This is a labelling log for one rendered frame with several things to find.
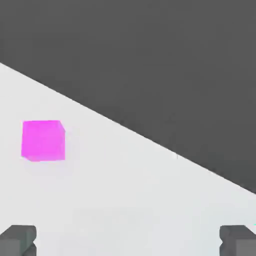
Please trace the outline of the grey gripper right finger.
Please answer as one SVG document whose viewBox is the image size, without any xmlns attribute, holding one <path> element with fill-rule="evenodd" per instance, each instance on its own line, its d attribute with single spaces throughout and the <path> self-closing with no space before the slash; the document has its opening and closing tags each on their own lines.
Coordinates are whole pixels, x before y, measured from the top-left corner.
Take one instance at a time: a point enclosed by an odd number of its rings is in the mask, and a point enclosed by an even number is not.
<svg viewBox="0 0 256 256">
<path fill-rule="evenodd" d="M 219 256 L 256 256 L 256 234 L 245 225 L 222 225 L 219 237 Z"/>
</svg>

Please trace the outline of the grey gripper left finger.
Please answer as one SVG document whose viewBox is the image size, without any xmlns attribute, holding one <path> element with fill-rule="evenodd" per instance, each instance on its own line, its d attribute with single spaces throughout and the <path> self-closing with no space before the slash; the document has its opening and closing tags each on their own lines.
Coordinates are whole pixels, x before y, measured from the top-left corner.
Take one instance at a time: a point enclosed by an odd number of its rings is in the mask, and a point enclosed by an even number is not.
<svg viewBox="0 0 256 256">
<path fill-rule="evenodd" d="M 11 225 L 0 234 L 0 256 L 37 256 L 34 225 Z"/>
</svg>

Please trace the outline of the small magenta cube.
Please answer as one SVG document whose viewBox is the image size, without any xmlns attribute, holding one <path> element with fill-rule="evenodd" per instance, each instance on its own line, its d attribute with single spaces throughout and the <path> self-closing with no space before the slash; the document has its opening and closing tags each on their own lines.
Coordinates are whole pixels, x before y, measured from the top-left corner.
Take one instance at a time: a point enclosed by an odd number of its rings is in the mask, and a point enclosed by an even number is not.
<svg viewBox="0 0 256 256">
<path fill-rule="evenodd" d="M 63 161 L 66 131 L 59 120 L 27 120 L 22 123 L 21 156 L 31 162 Z"/>
</svg>

